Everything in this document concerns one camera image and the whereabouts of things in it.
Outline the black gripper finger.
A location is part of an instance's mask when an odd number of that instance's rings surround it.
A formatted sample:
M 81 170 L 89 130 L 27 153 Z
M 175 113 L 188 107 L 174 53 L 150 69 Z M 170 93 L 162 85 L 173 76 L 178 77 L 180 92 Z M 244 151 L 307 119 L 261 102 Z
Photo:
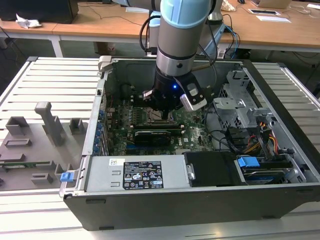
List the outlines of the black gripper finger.
M 166 118 L 169 118 L 169 113 L 171 113 L 174 110 L 179 110 L 183 107 L 183 104 L 181 101 L 170 101 L 166 107 Z
M 168 106 L 167 103 L 163 100 L 163 99 L 156 99 L 156 98 L 152 98 L 146 101 L 147 105 L 156 110 L 156 111 L 161 111 L 161 118 L 163 120 L 167 120 L 168 119 Z

